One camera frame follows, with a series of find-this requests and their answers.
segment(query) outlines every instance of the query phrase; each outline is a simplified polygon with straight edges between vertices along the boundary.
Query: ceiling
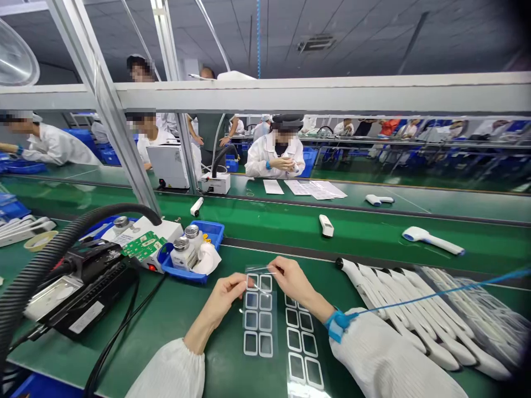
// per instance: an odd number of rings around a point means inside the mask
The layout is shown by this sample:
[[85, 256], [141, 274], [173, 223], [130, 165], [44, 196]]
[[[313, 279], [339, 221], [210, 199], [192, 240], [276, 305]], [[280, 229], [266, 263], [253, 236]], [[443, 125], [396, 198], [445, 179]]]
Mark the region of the ceiling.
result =
[[[262, 78], [395, 75], [423, 12], [429, 14], [404, 74], [501, 71], [522, 48], [504, 0], [260, 1]], [[257, 77], [256, 0], [203, 2], [231, 68]], [[143, 50], [121, 1], [85, 3], [91, 3], [87, 13], [113, 79], [128, 81], [126, 57]], [[150, 0], [127, 4], [163, 73]], [[195, 1], [169, 4], [178, 56], [197, 58], [223, 72], [222, 57]], [[49, 11], [2, 18], [39, 61], [74, 68]], [[298, 43], [320, 33], [334, 37], [330, 49], [298, 52]]]

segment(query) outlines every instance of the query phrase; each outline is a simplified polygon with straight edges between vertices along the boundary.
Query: air conditioning vent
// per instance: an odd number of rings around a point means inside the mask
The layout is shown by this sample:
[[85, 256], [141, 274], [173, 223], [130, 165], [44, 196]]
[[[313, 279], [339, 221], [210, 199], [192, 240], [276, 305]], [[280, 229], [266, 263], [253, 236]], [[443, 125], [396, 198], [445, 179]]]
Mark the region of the air conditioning vent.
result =
[[306, 40], [297, 44], [297, 50], [300, 53], [307, 51], [321, 51], [327, 50], [336, 42], [336, 39], [328, 33], [321, 33], [315, 36], [311, 36]]

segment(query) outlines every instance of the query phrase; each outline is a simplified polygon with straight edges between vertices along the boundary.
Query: tape roll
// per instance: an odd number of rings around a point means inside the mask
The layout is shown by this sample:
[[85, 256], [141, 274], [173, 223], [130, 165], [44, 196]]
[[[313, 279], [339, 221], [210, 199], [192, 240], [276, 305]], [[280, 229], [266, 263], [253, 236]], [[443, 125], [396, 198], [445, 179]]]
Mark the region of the tape roll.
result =
[[30, 240], [28, 240], [26, 243], [24, 243], [24, 249], [28, 249], [30, 252], [39, 252], [58, 233], [59, 232], [57, 231], [47, 231], [47, 232], [43, 232], [42, 234], [35, 235]]

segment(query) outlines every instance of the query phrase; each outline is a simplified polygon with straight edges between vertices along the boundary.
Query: blue anti-static wrist strap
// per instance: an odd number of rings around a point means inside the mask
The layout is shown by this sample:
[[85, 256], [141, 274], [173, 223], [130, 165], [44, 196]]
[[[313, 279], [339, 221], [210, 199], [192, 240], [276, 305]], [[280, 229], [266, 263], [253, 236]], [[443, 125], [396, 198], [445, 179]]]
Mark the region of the blue anti-static wrist strap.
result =
[[328, 329], [328, 335], [332, 339], [334, 339], [335, 341], [337, 341], [338, 343], [341, 344], [341, 338], [343, 337], [343, 333], [350, 326], [351, 320], [353, 320], [354, 318], [356, 318], [357, 316], [359, 316], [359, 315], [361, 315], [363, 313], [374, 312], [374, 311], [378, 311], [378, 310], [385, 310], [386, 308], [398, 307], [398, 306], [402, 306], [404, 304], [411, 304], [411, 303], [414, 303], [414, 302], [417, 302], [417, 301], [420, 301], [420, 300], [430, 299], [430, 298], [435, 297], [435, 296], [442, 296], [444, 294], [452, 293], [452, 292], [459, 291], [459, 290], [473, 289], [474, 287], [501, 282], [501, 281], [503, 281], [505, 279], [523, 278], [523, 277], [528, 276], [530, 274], [531, 274], [531, 268], [520, 269], [520, 270], [513, 271], [513, 272], [510, 272], [510, 273], [502, 275], [502, 276], [498, 276], [496, 278], [492, 278], [492, 279], [483, 281], [483, 282], [478, 282], [478, 283], [473, 283], [473, 284], [469, 284], [469, 285], [464, 285], [464, 286], [456, 287], [456, 288], [450, 289], [450, 290], [443, 290], [443, 291], [440, 291], [440, 292], [437, 292], [437, 293], [433, 293], [431, 295], [415, 298], [414, 300], [402, 301], [402, 302], [395, 303], [395, 304], [388, 304], [388, 305], [385, 305], [385, 306], [382, 306], [382, 307], [373, 308], [371, 310], [364, 310], [364, 311], [361, 311], [361, 312], [354, 312], [354, 313], [348, 314], [348, 315], [345, 315], [343, 312], [341, 312], [336, 307], [336, 312], [334, 312], [332, 314], [332, 316], [330, 318], [328, 318], [328, 320], [325, 323], [325, 327]]

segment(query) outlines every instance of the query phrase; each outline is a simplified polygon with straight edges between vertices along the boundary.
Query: blue cable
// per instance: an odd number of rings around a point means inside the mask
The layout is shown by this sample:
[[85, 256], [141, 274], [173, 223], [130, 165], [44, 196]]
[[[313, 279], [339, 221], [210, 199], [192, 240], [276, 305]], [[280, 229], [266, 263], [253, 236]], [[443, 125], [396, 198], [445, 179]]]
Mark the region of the blue cable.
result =
[[260, 65], [260, 47], [262, 46], [260, 37], [260, 0], [256, 0], [256, 47], [257, 47], [257, 56], [258, 56], [258, 78], [262, 75], [261, 65]]
[[508, 274], [505, 274], [505, 275], [502, 275], [502, 276], [498, 276], [496, 278], [492, 278], [492, 279], [486, 280], [484, 282], [473, 283], [473, 284], [469, 284], [469, 285], [465, 285], [465, 286], [461, 286], [461, 287], [456, 287], [456, 288], [450, 289], [450, 290], [440, 291], [440, 292], [437, 292], [437, 293], [434, 293], [434, 294], [431, 294], [431, 295], [428, 295], [428, 296], [415, 298], [414, 300], [403, 301], [403, 302], [395, 303], [395, 304], [388, 304], [388, 305], [385, 305], [385, 306], [382, 306], [382, 307], [377, 307], [377, 308], [373, 308], [371, 310], [365, 310], [365, 311], [362, 311], [362, 312], [355, 312], [355, 313], [352, 313], [350, 315], [346, 315], [346, 317], [350, 321], [350, 320], [356, 318], [358, 315], [361, 315], [361, 314], [366, 313], [366, 312], [385, 310], [386, 308], [392, 308], [392, 307], [398, 307], [398, 306], [405, 305], [405, 304], [411, 304], [411, 303], [414, 303], [414, 302], [417, 302], [417, 301], [430, 299], [430, 298], [435, 297], [435, 296], [442, 296], [444, 294], [448, 294], [448, 293], [452, 293], [452, 292], [456, 292], [456, 291], [460, 291], [460, 290], [472, 289], [472, 288], [478, 287], [478, 286], [483, 286], [483, 285], [488, 285], [488, 284], [492, 284], [492, 283], [501, 282], [501, 281], [503, 281], [505, 279], [523, 278], [523, 277], [528, 276], [528, 275], [531, 275], [531, 268], [526, 268], [526, 269], [523, 269], [523, 270], [513, 271], [513, 272], [510, 272]]

